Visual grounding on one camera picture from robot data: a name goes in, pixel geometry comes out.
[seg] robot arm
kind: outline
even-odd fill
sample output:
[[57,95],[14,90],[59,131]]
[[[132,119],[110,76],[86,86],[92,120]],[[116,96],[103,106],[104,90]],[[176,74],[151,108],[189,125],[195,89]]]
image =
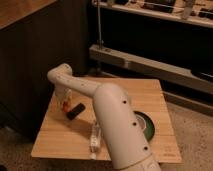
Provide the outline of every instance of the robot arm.
[[75,78],[68,74],[71,72],[69,65],[62,64],[48,72],[48,79],[55,84],[56,94],[61,95],[69,88],[92,98],[114,168],[160,171],[125,91],[113,83]]

